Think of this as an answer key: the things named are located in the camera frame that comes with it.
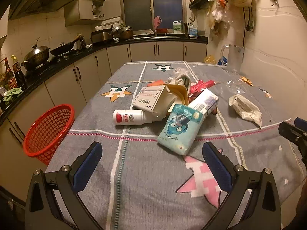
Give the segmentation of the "white paper bag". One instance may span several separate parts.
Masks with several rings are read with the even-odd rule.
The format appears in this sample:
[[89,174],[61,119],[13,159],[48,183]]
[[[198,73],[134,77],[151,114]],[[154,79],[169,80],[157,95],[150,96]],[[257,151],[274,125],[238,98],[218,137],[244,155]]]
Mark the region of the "white paper bag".
[[259,128],[262,127],[262,113],[260,109],[241,94],[229,98],[229,106],[244,120],[254,122]]

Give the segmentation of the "clear plastic cup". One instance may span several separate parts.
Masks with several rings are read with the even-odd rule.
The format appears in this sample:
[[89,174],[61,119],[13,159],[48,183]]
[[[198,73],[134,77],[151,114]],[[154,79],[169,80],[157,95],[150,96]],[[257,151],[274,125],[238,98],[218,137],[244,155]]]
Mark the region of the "clear plastic cup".
[[231,94],[245,94],[247,92],[248,84],[241,78],[234,78],[226,82],[226,87]]

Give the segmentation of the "blue white medicine box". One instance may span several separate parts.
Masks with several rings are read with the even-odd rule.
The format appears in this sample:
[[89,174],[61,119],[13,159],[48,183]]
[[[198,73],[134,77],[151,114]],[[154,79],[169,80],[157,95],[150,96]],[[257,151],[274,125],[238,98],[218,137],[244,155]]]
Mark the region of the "blue white medicine box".
[[205,117],[209,114],[216,115],[218,112],[219,97],[211,92],[209,89],[204,89],[189,105],[188,107],[199,111]]

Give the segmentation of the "red snack wrapper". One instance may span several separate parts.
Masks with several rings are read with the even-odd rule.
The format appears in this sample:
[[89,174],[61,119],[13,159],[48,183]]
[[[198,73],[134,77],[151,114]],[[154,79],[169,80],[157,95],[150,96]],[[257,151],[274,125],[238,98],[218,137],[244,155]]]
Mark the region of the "red snack wrapper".
[[194,85],[191,85],[189,95],[192,96],[196,92],[201,92],[202,90],[210,88],[214,85],[215,85],[215,81],[213,81],[213,80],[209,80],[209,81],[206,81],[206,82],[204,82],[203,80],[199,80]]

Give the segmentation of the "teal tissue pack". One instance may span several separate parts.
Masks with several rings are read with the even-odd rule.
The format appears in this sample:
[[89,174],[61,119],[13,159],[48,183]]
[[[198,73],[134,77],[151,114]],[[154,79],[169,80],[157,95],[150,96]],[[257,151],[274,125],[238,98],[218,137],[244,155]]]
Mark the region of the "teal tissue pack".
[[186,105],[174,105],[157,141],[178,155],[186,155],[194,142],[205,116]]

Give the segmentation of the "yellow paper cup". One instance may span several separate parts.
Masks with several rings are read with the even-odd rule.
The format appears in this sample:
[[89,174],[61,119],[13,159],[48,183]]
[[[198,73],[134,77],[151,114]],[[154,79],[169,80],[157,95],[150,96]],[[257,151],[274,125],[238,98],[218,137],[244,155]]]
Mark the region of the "yellow paper cup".
[[188,105],[187,89],[181,85],[162,85],[163,90],[154,106],[153,113],[159,117],[166,117],[171,113],[174,105]]

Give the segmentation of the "white red-label bottle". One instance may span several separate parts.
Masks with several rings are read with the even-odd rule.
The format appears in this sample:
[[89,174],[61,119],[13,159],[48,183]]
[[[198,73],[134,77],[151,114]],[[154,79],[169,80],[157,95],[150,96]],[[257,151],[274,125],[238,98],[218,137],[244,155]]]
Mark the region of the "white red-label bottle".
[[142,110],[115,110],[113,122],[116,125],[143,125],[158,121],[159,117]]

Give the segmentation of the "white sock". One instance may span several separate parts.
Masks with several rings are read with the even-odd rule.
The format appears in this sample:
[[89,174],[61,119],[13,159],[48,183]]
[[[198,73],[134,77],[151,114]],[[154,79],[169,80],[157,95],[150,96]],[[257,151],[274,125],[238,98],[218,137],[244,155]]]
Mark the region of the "white sock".
[[169,84],[171,85],[180,85],[186,88],[187,93],[191,91],[191,79],[186,74],[180,74],[176,77],[173,77],[169,80]]

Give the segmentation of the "orange carton box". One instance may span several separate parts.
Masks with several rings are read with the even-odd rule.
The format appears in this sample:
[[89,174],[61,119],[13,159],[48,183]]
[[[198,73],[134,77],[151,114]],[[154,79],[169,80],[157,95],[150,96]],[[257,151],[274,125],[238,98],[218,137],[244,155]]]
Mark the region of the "orange carton box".
[[157,81],[154,81],[150,84],[147,85],[147,87],[152,87],[152,86],[161,86],[161,85],[164,85],[165,82],[163,80],[157,80]]

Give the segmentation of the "long white barcode box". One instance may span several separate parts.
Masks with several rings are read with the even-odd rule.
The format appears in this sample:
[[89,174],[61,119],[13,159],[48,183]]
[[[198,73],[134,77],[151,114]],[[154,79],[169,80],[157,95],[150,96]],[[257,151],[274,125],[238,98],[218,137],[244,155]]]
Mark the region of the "long white barcode box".
[[143,87],[132,101],[138,109],[165,114],[177,96],[166,85]]

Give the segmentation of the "clear printed plastic bag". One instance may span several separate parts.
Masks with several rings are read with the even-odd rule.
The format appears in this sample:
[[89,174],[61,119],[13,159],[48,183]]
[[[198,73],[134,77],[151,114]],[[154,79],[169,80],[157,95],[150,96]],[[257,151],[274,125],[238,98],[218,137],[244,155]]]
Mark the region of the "clear printed plastic bag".
[[188,75],[189,74],[189,70],[183,67],[177,67],[174,70],[174,74],[176,75]]

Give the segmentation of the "yellow crinkled bag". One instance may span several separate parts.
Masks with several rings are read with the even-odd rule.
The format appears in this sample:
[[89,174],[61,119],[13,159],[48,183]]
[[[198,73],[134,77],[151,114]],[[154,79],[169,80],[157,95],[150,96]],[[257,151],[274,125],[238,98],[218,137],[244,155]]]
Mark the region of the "yellow crinkled bag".
[[216,59],[213,55],[205,57],[205,63],[207,64],[216,64]]

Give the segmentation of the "red label sauce bottle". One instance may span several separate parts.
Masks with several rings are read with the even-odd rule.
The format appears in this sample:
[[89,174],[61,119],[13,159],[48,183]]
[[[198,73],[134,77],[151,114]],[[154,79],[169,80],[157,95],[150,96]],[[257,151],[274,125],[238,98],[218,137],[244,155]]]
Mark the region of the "red label sauce bottle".
[[12,72],[10,66],[9,66],[8,59],[5,58],[4,62],[5,62],[5,67],[6,67],[6,72],[5,72],[6,83],[8,84],[10,89],[17,88],[18,87],[17,82],[16,82],[14,74],[13,74],[13,72]]

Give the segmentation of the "grey star tablecloth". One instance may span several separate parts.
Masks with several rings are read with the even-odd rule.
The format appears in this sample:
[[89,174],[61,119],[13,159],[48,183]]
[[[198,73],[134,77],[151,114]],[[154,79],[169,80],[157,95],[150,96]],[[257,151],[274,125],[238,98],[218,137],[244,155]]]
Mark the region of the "grey star tablecloth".
[[[115,110],[152,81],[168,80],[176,69],[192,81],[215,81],[217,113],[209,115],[187,155],[158,143],[166,122],[117,126]],[[290,114],[266,90],[243,83],[221,67],[193,62],[139,61],[124,64],[75,120],[47,171],[57,171],[97,141],[103,154],[86,188],[79,192],[104,229],[201,229],[222,203],[221,191],[202,157],[212,142],[234,164],[251,171],[270,168],[281,201],[306,179],[298,149],[278,133]]]

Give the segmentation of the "black frying pan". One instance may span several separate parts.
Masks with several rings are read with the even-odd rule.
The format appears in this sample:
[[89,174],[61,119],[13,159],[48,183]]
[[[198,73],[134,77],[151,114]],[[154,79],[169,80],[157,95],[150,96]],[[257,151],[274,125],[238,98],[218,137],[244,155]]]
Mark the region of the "black frying pan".
[[63,54],[65,54],[65,53],[71,51],[71,50],[73,49],[74,44],[75,44],[78,40],[80,40],[80,39],[82,39],[82,38],[83,38],[83,36],[82,36],[81,34],[79,34],[73,41],[68,42],[68,43],[66,43],[66,44],[63,44],[63,45],[60,45],[59,47],[57,47],[57,48],[55,48],[55,49],[52,49],[52,50],[50,51],[50,53],[51,53],[52,55],[54,55],[54,56],[63,55]]

